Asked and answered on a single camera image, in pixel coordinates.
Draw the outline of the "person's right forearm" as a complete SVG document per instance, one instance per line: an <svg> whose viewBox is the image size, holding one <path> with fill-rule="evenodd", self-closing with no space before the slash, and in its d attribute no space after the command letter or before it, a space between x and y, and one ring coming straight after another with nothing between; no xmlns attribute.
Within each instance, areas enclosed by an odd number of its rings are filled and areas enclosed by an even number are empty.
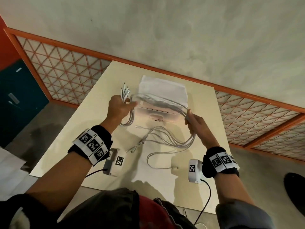
<svg viewBox="0 0 305 229"><path fill-rule="evenodd" d="M218 173L213 179L215 180L219 203L223 204L239 200L254 205L254 201L236 174Z"/></svg>

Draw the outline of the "orange lattice railing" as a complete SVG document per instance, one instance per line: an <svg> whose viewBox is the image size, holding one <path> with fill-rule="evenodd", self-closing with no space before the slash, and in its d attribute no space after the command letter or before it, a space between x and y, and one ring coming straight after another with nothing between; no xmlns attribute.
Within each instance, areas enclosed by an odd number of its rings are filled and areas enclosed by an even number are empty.
<svg viewBox="0 0 305 229"><path fill-rule="evenodd" d="M76 108L111 61L211 86L230 145L305 161L305 108L5 27L49 100Z"/></svg>

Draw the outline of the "dark blue door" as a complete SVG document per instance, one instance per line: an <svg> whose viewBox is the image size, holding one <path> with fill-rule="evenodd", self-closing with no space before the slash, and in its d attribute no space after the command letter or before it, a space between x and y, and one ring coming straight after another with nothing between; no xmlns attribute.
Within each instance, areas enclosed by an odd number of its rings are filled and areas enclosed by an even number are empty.
<svg viewBox="0 0 305 229"><path fill-rule="evenodd" d="M20 101L14 104L8 94ZM49 103L23 60L0 71L0 146L6 147Z"/></svg>

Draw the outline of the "person's left forearm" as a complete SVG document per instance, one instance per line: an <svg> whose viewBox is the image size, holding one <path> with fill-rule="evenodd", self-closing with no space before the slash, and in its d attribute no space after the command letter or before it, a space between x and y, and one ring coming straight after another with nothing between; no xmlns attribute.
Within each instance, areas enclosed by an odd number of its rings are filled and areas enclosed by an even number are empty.
<svg viewBox="0 0 305 229"><path fill-rule="evenodd" d="M73 199L92 163L75 151L69 152L26 192L52 210L64 208Z"/></svg>

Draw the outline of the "black wristband with marker tags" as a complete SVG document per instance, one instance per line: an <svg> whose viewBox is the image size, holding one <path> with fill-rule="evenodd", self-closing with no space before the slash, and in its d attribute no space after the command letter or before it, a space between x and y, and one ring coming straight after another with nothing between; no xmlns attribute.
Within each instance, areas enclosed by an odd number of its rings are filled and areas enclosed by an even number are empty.
<svg viewBox="0 0 305 229"><path fill-rule="evenodd" d="M112 143L111 134L104 127L96 125L83 131L73 141L68 153L75 152L95 166L110 157Z"/></svg>
<svg viewBox="0 0 305 229"><path fill-rule="evenodd" d="M215 178L218 173L236 174L239 177L239 166L236 160L219 146L207 150L201 170L206 178Z"/></svg>

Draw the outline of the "flat pinkish white box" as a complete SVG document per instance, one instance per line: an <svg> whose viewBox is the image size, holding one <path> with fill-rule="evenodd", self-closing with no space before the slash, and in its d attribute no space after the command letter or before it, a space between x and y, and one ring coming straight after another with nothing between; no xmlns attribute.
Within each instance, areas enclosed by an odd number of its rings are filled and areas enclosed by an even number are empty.
<svg viewBox="0 0 305 229"><path fill-rule="evenodd" d="M178 122L184 119L184 116L177 111L153 105L135 107L135 116L146 117L160 122Z"/></svg>

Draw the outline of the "person's left hand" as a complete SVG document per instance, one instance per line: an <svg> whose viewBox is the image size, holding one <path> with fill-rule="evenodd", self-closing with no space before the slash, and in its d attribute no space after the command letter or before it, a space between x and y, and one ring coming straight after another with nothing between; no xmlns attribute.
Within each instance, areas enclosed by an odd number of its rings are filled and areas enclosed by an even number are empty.
<svg viewBox="0 0 305 229"><path fill-rule="evenodd" d="M121 97L119 95L112 96L108 104L106 118L118 126L128 115L128 113L124 112L124 102L122 101Z"/></svg>

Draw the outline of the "person's right hand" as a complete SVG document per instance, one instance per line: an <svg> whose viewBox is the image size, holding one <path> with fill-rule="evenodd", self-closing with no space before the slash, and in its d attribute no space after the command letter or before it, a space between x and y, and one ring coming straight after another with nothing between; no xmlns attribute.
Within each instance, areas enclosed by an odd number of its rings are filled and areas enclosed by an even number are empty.
<svg viewBox="0 0 305 229"><path fill-rule="evenodd" d="M190 133L196 134L206 148L218 146L219 144L216 138L210 131L204 119L196 114L194 114L194 116L196 118L196 131Z"/></svg>

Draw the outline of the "person's red and black clothing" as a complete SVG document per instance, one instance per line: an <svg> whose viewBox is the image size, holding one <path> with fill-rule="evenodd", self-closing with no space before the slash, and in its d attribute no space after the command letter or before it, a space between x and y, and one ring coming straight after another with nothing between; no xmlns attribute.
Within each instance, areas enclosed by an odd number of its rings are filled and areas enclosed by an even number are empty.
<svg viewBox="0 0 305 229"><path fill-rule="evenodd" d="M0 229L196 229L170 202L127 188L101 191L57 219L28 194L0 201Z"/></svg>

